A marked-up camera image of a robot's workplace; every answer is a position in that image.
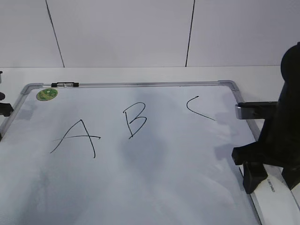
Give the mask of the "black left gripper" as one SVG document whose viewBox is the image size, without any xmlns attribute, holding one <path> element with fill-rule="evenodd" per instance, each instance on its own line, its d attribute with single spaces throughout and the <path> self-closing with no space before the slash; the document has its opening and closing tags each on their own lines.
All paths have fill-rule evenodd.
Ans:
<svg viewBox="0 0 300 225">
<path fill-rule="evenodd" d="M 5 94 L 0 92 L 0 100 L 2 101 L 4 99 L 5 99 Z M 0 103 L 0 115 L 2 115 L 4 117 L 9 117 L 13 111 L 14 110 L 10 103 Z M 2 138 L 3 138 L 3 135 L 0 132 L 0 140 L 2 140 Z"/>
</svg>

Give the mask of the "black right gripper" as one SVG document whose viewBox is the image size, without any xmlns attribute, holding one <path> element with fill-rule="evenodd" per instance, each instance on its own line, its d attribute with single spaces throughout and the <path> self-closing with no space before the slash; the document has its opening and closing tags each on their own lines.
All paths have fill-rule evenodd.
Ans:
<svg viewBox="0 0 300 225">
<path fill-rule="evenodd" d="M 281 95 L 271 119 L 265 120 L 256 142 L 233 148 L 236 165 L 243 163 L 247 194 L 267 179 L 263 164 L 283 167 L 282 177 L 292 190 L 300 182 L 300 96 Z"/>
</svg>

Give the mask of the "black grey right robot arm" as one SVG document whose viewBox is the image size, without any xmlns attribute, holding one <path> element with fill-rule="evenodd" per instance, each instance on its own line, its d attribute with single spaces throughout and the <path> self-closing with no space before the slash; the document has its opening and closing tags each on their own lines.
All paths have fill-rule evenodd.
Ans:
<svg viewBox="0 0 300 225">
<path fill-rule="evenodd" d="M 282 176 L 293 189 L 300 182 L 300 45 L 283 55 L 280 65 L 284 85 L 277 102 L 244 102 L 236 105 L 240 120 L 263 119 L 256 142 L 235 147 L 232 158 L 243 166 L 243 187 L 251 194 L 268 175 L 264 165 L 282 167 Z"/>
</svg>

